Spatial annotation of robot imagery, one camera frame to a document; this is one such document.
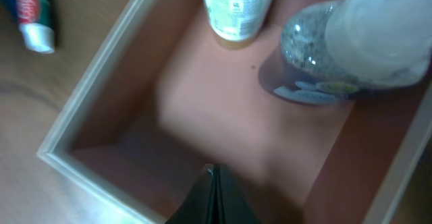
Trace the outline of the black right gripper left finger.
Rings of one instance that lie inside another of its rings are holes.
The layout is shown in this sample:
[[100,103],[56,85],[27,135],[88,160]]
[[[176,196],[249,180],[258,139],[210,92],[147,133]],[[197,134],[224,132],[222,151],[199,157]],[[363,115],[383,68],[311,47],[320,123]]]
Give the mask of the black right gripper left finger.
[[215,205],[215,166],[206,164],[179,209],[165,224],[212,224]]

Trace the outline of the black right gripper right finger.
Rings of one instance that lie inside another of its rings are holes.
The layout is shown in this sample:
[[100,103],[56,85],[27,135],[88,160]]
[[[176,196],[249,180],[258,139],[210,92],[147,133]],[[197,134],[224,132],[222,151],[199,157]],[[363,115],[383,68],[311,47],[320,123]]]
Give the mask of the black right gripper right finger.
[[230,170],[225,165],[216,168],[216,208],[218,223],[261,224],[247,201]]

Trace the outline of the white lotion tube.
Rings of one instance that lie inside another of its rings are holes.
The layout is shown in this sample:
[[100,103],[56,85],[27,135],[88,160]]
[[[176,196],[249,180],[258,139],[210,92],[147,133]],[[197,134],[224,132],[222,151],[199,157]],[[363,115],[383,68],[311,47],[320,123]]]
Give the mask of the white lotion tube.
[[241,49],[259,34],[273,0],[204,0],[209,24],[217,42]]

